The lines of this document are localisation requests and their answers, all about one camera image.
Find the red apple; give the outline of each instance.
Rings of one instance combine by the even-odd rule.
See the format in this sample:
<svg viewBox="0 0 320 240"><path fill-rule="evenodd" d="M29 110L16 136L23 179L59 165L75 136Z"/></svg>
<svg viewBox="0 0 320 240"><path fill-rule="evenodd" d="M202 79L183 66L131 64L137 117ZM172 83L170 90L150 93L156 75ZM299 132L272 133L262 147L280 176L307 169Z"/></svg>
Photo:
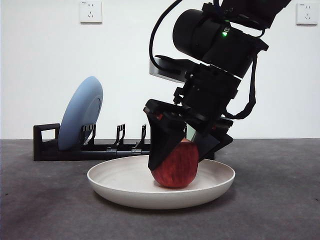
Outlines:
<svg viewBox="0 0 320 240"><path fill-rule="evenodd" d="M184 138L151 173L154 179L165 187L183 188L195 179L198 162L197 145Z"/></svg>

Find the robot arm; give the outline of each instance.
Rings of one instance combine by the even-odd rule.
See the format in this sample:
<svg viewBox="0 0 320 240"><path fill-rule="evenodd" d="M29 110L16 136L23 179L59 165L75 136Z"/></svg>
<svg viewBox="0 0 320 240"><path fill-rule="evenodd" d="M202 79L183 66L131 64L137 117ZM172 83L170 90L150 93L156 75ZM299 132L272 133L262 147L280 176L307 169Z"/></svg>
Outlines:
<svg viewBox="0 0 320 240"><path fill-rule="evenodd" d="M254 105L255 71L260 51L268 45L260 37L251 36L231 26L231 22L261 30L272 22L290 0L224 0L219 5L205 3L202 10L189 9L177 19L173 29L175 47L205 64L187 59L153 56L155 33L164 17L182 0L175 1L156 23L149 46L150 73L184 83L174 93L174 104L150 99L144 108L151 127L149 165L157 168L185 136L189 124L196 130L192 141L197 144L199 161L215 153L233 139L227 132L232 119L244 119ZM252 64L249 103L237 115L226 108L234 99Z"/></svg>

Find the wall socket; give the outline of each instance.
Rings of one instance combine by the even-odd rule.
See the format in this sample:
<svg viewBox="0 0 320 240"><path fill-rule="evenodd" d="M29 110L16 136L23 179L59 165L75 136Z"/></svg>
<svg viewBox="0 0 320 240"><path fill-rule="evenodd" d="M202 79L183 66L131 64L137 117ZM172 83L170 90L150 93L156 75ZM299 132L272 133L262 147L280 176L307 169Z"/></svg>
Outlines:
<svg viewBox="0 0 320 240"><path fill-rule="evenodd" d="M296 5L297 25L317 25L319 21L319 4L298 2Z"/></svg>
<svg viewBox="0 0 320 240"><path fill-rule="evenodd" d="M80 23L102 23L102 1L80 2Z"/></svg>

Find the white plate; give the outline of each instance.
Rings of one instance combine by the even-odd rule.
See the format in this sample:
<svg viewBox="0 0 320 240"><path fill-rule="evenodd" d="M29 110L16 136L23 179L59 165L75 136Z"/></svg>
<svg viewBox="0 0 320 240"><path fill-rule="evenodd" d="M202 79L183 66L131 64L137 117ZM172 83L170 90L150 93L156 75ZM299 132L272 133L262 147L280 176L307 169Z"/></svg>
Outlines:
<svg viewBox="0 0 320 240"><path fill-rule="evenodd" d="M220 162L203 160L193 182L185 188L160 186L148 168L149 156L130 156L102 162L87 177L103 198L139 209L182 209L208 203L231 186L235 171Z"/></svg>

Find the gray floor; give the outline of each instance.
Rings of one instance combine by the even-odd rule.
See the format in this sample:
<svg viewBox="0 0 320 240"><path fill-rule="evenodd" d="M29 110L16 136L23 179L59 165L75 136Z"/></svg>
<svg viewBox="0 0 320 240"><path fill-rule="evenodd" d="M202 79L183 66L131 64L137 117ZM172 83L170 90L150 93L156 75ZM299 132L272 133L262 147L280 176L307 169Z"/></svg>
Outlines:
<svg viewBox="0 0 320 240"><path fill-rule="evenodd" d="M235 140L216 160L236 177L210 203L141 210L104 200L98 161L33 162L30 140L1 141L2 240L319 240L320 139Z"/></svg>

